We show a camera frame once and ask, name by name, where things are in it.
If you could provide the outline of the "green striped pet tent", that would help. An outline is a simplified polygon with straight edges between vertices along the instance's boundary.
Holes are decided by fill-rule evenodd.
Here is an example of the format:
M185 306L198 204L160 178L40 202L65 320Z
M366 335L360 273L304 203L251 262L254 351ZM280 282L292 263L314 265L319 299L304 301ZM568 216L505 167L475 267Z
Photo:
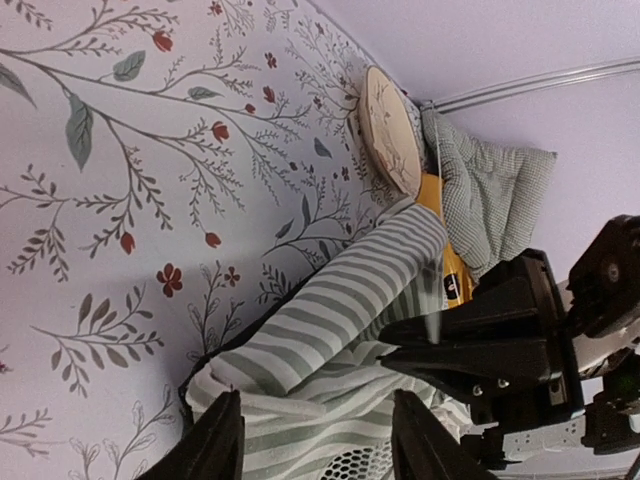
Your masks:
M459 437L467 407L380 364L393 322L445 305L444 226L411 201L330 260L243 345L197 367L186 402L196 419L240 393L247 479L389 479L393 394L415 393Z

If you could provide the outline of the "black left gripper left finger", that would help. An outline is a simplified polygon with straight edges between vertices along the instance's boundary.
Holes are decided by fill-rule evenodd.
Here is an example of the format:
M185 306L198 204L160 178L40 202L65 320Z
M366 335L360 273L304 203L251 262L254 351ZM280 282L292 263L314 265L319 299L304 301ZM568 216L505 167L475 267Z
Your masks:
M240 480L244 434L240 392L223 392L189 433L139 479Z

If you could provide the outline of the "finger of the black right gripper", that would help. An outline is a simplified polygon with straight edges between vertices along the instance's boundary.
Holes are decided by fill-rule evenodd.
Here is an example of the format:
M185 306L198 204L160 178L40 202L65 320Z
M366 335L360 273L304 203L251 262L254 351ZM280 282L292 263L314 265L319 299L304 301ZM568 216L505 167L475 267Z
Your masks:
M384 343L414 347L456 341L498 341L543 337L554 322L552 304L524 305L468 302L451 310L392 322L378 339Z
M391 370L425 380L456 398L559 406L566 384L559 358L545 345L400 347L381 358Z

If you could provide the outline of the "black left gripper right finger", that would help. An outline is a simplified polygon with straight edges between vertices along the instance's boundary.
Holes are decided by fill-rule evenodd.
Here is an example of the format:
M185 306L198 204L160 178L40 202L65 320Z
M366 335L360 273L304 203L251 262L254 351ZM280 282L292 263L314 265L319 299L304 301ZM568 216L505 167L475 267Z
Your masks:
M412 391L394 391L392 458L394 476L399 480L496 479Z

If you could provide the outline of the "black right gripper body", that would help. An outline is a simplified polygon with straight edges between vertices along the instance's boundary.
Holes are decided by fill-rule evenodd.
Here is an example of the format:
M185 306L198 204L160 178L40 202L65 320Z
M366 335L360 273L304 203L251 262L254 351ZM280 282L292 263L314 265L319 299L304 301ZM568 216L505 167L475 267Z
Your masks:
M465 345L545 345L562 363L566 402L559 406L466 398L485 427L466 448L485 467L502 470L534 446L534 434L563 425L554 441L578 436L595 454L639 444L639 220L610 220L558 286L546 255L527 250L481 280L477 303L556 307L543 337L465 341Z

